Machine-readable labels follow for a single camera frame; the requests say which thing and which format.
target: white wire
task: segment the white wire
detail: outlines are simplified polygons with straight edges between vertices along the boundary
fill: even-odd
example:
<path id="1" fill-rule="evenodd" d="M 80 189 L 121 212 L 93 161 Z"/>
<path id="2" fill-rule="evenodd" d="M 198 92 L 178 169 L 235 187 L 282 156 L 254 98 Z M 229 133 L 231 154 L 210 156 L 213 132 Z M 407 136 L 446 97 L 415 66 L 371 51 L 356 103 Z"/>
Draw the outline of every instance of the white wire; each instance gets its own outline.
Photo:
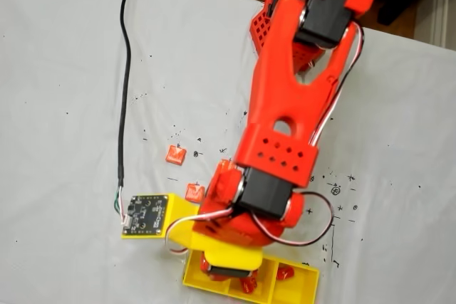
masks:
<path id="1" fill-rule="evenodd" d="M 173 230 L 178 224 L 181 224 L 184 221 L 209 221 L 209 220 L 219 219 L 221 217 L 229 216 L 232 212 L 233 212 L 233 208 L 227 208 L 227 209 L 223 209 L 223 210 L 219 210 L 219 211 L 213 211 L 211 213 L 185 216 L 180 219 L 177 219 L 176 221 L 172 222 L 166 229 L 165 246 L 167 247 L 168 251 L 171 254 L 175 254 L 178 256 L 185 254 L 187 252 L 187 248 L 176 250 L 176 249 L 172 249 L 169 247 L 171 230 Z"/>
<path id="2" fill-rule="evenodd" d="M 356 47 L 355 55 L 353 57 L 353 60 L 351 60 L 350 65 L 348 66 L 347 70 L 350 70 L 353 67 L 353 64 L 356 62 L 359 55 L 361 54 L 361 47 L 362 47 L 361 27 L 355 21 L 353 23 L 356 25 L 356 28 L 358 30 L 358 46 Z M 326 123 L 328 122 L 328 119 L 330 118 L 331 114 L 333 113 L 334 108 L 336 107 L 336 104 L 341 96 L 341 91 L 342 91 L 342 86 L 336 91 L 336 94 L 334 95 L 333 100 L 329 104 L 329 110 L 326 112 L 326 115 L 322 118 L 322 120 L 320 120 L 320 124 L 318 125 L 317 129 L 313 133 L 311 141 L 310 141 L 311 146 L 315 146 L 316 143 L 318 142 L 321 132 L 323 131 L 323 128 L 325 127 Z"/>
<path id="3" fill-rule="evenodd" d="M 117 193 L 118 193 L 117 203 L 119 205 L 120 224 L 122 226 L 124 226 L 127 224 L 128 216 L 125 215 L 123 212 L 122 190 L 123 190 L 123 187 L 121 185 L 119 185 L 118 190 L 117 190 Z"/>
<path id="4" fill-rule="evenodd" d="M 314 195 L 314 196 L 320 197 L 321 199 L 323 199 L 325 201 L 326 205 L 328 206 L 328 208 L 329 208 L 329 210 L 331 212 L 331 217 L 329 218 L 329 221 L 328 221 L 327 225 L 325 226 L 324 230 L 320 233 L 320 235 L 317 238 L 312 239 L 312 240 L 308 240 L 308 241 L 290 241 L 290 240 L 285 240 L 285 239 L 279 238 L 278 236 L 275 236 L 270 231 L 268 231 L 268 228 L 266 228 L 265 225 L 263 225 L 263 223 L 258 219 L 258 216 L 256 216 L 256 214 L 253 211 L 251 211 L 250 214 L 251 214 L 255 224 L 258 226 L 258 228 L 261 230 L 261 232 L 264 235 L 266 235 L 272 241 L 281 243 L 283 245 L 287 245 L 287 246 L 308 246 L 308 245 L 311 245 L 313 243 L 316 243 L 318 240 L 320 240 L 328 232 L 328 230 L 331 227 L 331 224 L 333 223 L 333 220 L 334 220 L 334 208 L 331 205 L 330 201 L 325 196 L 323 196 L 322 194 L 319 194 L 317 192 L 302 192 L 301 194 L 303 194 L 303 195 Z"/>

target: ventilation hole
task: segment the ventilation hole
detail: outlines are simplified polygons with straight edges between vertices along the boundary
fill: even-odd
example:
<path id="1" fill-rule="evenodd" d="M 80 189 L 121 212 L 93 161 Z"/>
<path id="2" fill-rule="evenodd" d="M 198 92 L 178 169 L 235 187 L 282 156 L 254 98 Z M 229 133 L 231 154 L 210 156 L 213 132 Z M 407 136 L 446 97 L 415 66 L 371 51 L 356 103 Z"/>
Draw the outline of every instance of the ventilation hole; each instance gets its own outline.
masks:
<path id="1" fill-rule="evenodd" d="M 276 121 L 276 123 L 274 124 L 274 131 L 283 133 L 285 135 L 291 135 L 290 126 L 283 120 Z"/>
<path id="2" fill-rule="evenodd" d="M 206 229 L 207 229 L 208 231 L 210 231 L 211 233 L 213 233 L 213 234 L 216 234 L 216 233 L 217 233 L 217 232 L 215 231 L 215 229 L 213 229 L 211 226 L 206 226 Z"/>

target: table surface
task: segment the table surface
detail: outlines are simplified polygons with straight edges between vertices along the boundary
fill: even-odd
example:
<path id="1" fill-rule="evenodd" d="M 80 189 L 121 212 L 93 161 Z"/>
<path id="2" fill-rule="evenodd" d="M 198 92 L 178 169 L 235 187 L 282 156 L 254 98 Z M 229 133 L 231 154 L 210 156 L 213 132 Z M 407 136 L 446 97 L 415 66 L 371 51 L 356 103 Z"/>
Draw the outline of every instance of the table surface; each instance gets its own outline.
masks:
<path id="1" fill-rule="evenodd" d="M 0 4 L 0 303 L 233 303 L 183 287 L 184 261 L 162 241 L 120 239 L 120 0 Z M 234 154 L 257 59 L 249 21 L 260 8 L 128 0 L 125 199 L 183 195 Z M 321 270 L 319 304 L 456 296 L 455 71 L 452 51 L 366 30 L 308 187 L 330 198 L 335 225 L 314 246 L 267 248 Z M 181 167 L 165 162 L 177 143 L 189 152 Z M 327 215 L 309 198 L 286 236 L 315 236 Z"/>

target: small red block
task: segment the small red block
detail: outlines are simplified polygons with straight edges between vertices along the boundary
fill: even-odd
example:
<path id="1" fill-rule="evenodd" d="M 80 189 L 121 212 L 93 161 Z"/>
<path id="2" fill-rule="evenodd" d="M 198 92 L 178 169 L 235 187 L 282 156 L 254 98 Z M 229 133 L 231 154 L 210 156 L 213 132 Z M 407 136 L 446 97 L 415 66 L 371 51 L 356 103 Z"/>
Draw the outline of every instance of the small red block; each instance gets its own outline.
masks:
<path id="1" fill-rule="evenodd" d="M 168 150 L 168 153 L 166 155 L 166 161 L 168 163 L 182 165 L 182 163 L 184 162 L 186 153 L 187 153 L 186 149 L 182 149 L 181 147 L 170 145 L 170 149 Z"/>
<path id="2" fill-rule="evenodd" d="M 258 286 L 255 277 L 239 278 L 239 282 L 241 283 L 242 292 L 244 293 L 252 293 Z"/>
<path id="3" fill-rule="evenodd" d="M 188 184 L 187 191 L 185 192 L 185 199 L 194 202 L 201 203 L 202 197 L 204 196 L 205 188 L 199 184 Z"/>
<path id="4" fill-rule="evenodd" d="M 294 269 L 291 266 L 281 266 L 277 269 L 277 280 L 284 281 L 285 279 L 294 276 Z"/>

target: red cube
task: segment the red cube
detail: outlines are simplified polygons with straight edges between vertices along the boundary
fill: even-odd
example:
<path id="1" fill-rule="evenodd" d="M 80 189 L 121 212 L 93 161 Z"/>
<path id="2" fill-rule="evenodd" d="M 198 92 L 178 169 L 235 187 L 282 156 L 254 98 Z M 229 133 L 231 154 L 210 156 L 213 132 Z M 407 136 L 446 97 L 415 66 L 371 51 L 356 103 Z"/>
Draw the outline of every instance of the red cube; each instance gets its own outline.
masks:
<path id="1" fill-rule="evenodd" d="M 181 147 L 170 145 L 170 149 L 166 155 L 166 161 L 168 163 L 173 163 L 177 165 L 182 165 L 184 162 L 185 154 L 187 153 L 186 149 Z"/>
<path id="2" fill-rule="evenodd" d="M 185 199 L 193 203 L 201 203 L 205 188 L 199 184 L 189 183 L 185 192 Z"/>

